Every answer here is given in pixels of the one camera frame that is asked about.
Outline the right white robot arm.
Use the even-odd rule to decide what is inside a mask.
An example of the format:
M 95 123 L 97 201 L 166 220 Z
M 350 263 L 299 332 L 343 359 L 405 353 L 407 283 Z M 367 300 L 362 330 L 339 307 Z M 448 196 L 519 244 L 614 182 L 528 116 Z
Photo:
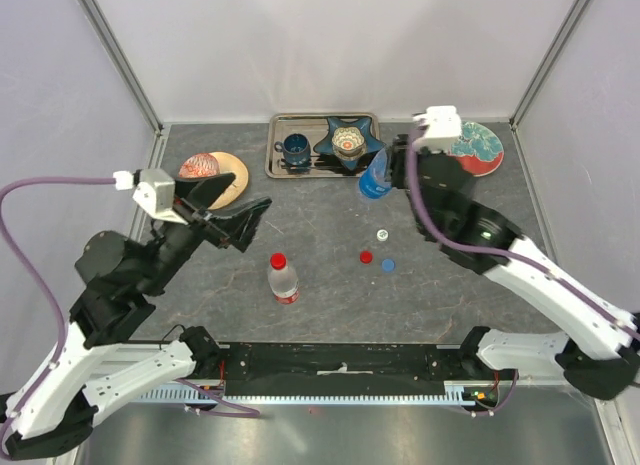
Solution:
M 408 159 L 411 151 L 408 136 L 396 136 L 386 175 L 405 190 L 419 233 L 453 263 L 511 291 L 559 329 L 535 334 L 475 326 L 460 345 L 460 371 L 473 379 L 490 370 L 564 379 L 599 400 L 638 387 L 638 314 L 590 291 L 513 222 L 475 201 L 474 178 L 455 158 L 422 151 Z

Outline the blue bottle cap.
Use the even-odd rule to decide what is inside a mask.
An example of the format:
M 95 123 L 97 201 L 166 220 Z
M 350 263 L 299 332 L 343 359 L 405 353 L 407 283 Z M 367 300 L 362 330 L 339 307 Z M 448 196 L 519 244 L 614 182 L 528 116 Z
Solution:
M 394 260 L 387 258 L 381 262 L 381 267 L 384 272 L 390 273 L 395 270 L 396 264 Z

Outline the red cap water bottle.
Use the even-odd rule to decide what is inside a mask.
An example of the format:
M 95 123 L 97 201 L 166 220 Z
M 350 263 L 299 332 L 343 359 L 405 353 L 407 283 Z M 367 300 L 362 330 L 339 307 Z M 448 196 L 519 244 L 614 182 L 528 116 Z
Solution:
M 279 303 L 289 305 L 298 299 L 298 274 L 284 253 L 271 255 L 267 278 L 272 294 Z

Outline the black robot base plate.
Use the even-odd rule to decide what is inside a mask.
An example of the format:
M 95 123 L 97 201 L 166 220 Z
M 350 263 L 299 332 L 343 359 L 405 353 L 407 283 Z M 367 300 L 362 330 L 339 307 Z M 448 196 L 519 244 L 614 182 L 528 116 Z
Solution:
M 196 373 L 223 380 L 228 395 L 435 394 L 446 381 L 510 381 L 454 348 L 426 344 L 231 342 Z

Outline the red bottle cap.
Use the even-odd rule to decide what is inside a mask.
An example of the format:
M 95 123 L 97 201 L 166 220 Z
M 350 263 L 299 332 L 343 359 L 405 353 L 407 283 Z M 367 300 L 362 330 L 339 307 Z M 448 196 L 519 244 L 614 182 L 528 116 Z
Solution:
M 373 261 L 373 254 L 370 251 L 362 251 L 359 255 L 360 262 L 363 264 L 369 264 Z

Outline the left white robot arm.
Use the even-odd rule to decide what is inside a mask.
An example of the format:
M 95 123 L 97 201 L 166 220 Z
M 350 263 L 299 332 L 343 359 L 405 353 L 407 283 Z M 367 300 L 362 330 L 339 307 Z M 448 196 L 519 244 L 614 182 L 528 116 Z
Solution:
M 102 231 L 86 244 L 75 265 L 85 288 L 68 313 L 55 312 L 53 350 L 24 386 L 1 398 L 4 459 L 63 455 L 145 392 L 169 381 L 221 374 L 227 351 L 205 328 L 192 326 L 151 357 L 95 377 L 153 313 L 153 299 L 201 244 L 239 251 L 249 247 L 271 199 L 213 211 L 234 179 L 233 173 L 180 179 L 161 169 L 118 171 L 108 179 L 109 185 L 131 191 L 150 217 L 151 239 L 139 243 Z

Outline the blue cap water bottle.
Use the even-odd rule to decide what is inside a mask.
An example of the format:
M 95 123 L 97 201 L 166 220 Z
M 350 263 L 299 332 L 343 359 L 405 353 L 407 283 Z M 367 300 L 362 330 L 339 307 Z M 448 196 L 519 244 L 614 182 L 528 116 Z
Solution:
M 358 181 L 358 191 L 368 200 L 377 200 L 386 196 L 392 186 L 386 178 L 388 154 L 386 149 L 379 150 Z

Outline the white tea bottle cap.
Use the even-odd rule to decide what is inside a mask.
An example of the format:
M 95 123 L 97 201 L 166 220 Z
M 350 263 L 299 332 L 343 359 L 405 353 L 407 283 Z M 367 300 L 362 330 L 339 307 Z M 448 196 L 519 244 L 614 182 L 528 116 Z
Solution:
M 380 229 L 376 232 L 376 238 L 378 241 L 384 242 L 388 239 L 389 233 L 385 229 Z

